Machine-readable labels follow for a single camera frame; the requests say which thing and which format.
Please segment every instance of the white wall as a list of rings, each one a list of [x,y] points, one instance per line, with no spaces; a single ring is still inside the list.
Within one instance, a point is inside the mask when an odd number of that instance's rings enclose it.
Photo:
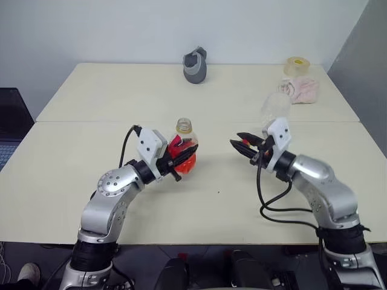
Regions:
[[[327,70],[367,0],[0,0],[0,86],[36,117],[79,62],[179,63],[197,45],[210,63]]]

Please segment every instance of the red object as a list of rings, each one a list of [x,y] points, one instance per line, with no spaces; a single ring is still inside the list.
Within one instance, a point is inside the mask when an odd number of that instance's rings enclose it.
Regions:
[[[186,141],[181,139],[179,135],[176,135],[176,137],[168,145],[168,152],[174,159],[180,154],[180,152],[194,145],[196,145],[195,142],[192,142],[191,140]],[[188,174],[195,167],[195,164],[196,154],[193,154],[187,161],[180,164],[179,166],[176,166],[175,170],[182,174]]]

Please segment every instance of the white cable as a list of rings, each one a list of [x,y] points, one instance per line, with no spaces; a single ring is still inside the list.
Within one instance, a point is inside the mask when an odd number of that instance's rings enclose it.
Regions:
[[[6,264],[6,262],[4,260],[4,242],[0,242],[0,266],[4,267],[4,276],[2,278],[2,282],[1,283],[2,284],[10,283],[11,277],[12,277],[12,273],[11,273],[11,268]],[[5,280],[7,278],[7,272],[9,273],[9,277],[8,277],[7,282],[5,282]]]

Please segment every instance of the plastic bottle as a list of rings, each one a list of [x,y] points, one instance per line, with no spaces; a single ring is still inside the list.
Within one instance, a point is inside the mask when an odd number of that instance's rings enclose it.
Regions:
[[[192,124],[188,118],[180,118],[176,124],[176,134],[171,138],[168,145],[168,152],[175,158],[181,151],[198,144],[198,138],[192,131]],[[175,170],[182,174],[188,174],[196,163],[196,154],[193,154],[187,161],[175,167]]]

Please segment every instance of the laptop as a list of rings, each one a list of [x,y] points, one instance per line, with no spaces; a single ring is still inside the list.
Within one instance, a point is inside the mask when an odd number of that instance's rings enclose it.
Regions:
[[[34,125],[19,90],[0,88],[0,171]]]

